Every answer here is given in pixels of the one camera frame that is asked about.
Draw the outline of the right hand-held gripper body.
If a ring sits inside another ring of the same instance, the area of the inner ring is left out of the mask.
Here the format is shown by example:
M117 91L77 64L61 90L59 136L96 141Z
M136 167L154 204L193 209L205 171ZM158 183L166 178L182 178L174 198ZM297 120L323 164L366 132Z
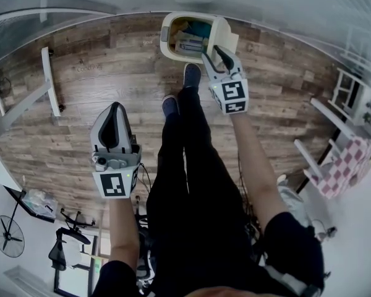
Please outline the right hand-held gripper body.
M245 113L249 106L249 87L244 73L229 75L209 85L213 99L223 114Z

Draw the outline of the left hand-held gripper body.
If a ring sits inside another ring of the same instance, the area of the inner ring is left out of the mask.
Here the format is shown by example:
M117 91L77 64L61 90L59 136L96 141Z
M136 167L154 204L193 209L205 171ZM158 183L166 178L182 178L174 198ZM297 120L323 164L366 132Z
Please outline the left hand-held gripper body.
M129 199L137 184L142 147L131 145L131 153L94 152L92 173L104 199Z

